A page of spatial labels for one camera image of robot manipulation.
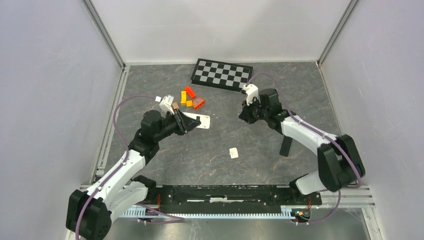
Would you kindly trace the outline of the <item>white battery cover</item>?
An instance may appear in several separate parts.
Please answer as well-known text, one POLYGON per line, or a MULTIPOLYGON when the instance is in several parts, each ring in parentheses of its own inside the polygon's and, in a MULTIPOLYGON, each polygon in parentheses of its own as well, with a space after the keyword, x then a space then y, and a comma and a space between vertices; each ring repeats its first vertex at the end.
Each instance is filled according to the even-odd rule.
POLYGON ((229 149, 229 155, 231 159, 236 159, 239 157, 239 152, 236 147, 232 147, 229 149))

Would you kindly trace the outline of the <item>brown cylinder block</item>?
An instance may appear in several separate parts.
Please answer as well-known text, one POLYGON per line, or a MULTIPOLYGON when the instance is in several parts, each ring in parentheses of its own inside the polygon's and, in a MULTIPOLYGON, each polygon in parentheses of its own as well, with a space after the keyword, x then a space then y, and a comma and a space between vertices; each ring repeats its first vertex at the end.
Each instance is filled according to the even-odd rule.
POLYGON ((179 105, 178 105, 178 103, 177 102, 173 102, 172 104, 171 104, 171 106, 172 106, 172 109, 173 110, 178 110, 180 107, 179 107, 179 105))

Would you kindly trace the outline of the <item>aluminium frame rail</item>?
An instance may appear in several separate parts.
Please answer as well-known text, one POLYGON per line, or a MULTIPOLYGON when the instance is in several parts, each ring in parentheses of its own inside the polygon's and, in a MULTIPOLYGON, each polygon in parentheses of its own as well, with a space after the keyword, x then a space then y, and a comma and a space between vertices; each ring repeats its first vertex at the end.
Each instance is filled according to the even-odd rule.
POLYGON ((342 188, 340 190, 340 197, 337 192, 322 191, 320 192, 322 207, 335 207, 339 202, 339 208, 375 208, 375 201, 373 199, 369 186, 363 185, 359 188, 342 188))

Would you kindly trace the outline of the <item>red toy block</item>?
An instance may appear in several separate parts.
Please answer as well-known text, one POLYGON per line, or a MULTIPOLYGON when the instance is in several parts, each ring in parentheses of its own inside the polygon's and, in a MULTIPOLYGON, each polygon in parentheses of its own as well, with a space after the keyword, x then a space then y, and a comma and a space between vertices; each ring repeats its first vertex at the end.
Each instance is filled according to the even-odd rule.
POLYGON ((185 92, 186 92, 186 94, 191 98, 191 99, 194 99, 194 98, 196 98, 196 94, 194 93, 194 91, 189 87, 189 86, 187 86, 187 87, 185 87, 184 88, 184 90, 185 90, 185 92))

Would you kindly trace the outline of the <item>black white checkerboard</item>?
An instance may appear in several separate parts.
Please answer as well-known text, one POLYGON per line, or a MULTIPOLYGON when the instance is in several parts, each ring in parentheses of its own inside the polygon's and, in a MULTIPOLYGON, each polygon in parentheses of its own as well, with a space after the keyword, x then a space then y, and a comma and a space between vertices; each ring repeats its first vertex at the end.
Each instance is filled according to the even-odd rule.
POLYGON ((253 75, 253 67, 237 63, 199 58, 191 74, 191 83, 240 92, 253 75))

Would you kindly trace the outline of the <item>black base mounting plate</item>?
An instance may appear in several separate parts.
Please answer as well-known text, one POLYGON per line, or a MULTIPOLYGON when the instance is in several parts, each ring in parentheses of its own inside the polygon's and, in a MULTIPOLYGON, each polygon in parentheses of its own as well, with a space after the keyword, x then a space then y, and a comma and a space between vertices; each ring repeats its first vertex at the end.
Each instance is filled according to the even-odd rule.
POLYGON ((162 185, 142 203, 167 214, 277 214, 282 206, 320 206, 321 194, 300 196, 288 185, 162 185))

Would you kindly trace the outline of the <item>yellow toy block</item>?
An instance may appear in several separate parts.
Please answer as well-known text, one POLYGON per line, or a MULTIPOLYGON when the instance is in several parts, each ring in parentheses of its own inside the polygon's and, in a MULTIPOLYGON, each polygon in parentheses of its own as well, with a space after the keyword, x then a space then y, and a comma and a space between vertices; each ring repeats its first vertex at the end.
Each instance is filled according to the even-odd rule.
POLYGON ((180 104, 182 106, 186 106, 187 105, 187 92, 185 90, 184 91, 181 91, 180 104))

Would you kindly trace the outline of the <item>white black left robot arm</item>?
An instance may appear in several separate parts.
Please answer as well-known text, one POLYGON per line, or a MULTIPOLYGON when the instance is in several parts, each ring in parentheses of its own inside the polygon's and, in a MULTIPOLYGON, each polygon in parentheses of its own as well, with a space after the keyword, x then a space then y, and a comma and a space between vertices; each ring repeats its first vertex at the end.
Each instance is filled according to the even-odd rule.
POLYGON ((114 221, 133 205, 153 203, 157 190, 134 180, 127 182, 159 151, 159 142, 172 134, 183 136, 200 126, 200 117, 189 117, 179 109, 165 116, 157 110, 147 111, 121 159, 96 183, 69 197, 65 227, 77 239, 103 240, 114 221))

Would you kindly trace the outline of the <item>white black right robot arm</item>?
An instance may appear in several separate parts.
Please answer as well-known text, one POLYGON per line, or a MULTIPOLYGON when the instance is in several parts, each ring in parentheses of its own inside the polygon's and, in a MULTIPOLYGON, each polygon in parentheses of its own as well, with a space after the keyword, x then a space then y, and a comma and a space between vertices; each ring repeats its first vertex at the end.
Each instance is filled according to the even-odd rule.
POLYGON ((290 182, 288 196, 293 203, 302 204, 315 192, 337 192, 353 182, 359 183, 365 176, 365 167, 351 136, 325 132, 284 109, 274 88, 258 90, 249 84, 241 92, 246 99, 239 118, 248 124, 265 121, 270 129, 281 134, 281 156, 288 156, 292 141, 297 141, 317 157, 317 171, 290 182))

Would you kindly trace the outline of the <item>orange toy block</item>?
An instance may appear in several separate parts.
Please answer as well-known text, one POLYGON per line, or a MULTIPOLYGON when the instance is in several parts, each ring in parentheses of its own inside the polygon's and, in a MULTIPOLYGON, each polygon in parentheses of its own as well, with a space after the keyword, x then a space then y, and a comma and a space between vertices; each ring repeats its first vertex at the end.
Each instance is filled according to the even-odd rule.
POLYGON ((193 104, 194 110, 197 111, 204 106, 205 100, 203 98, 198 97, 192 101, 192 104, 193 104))

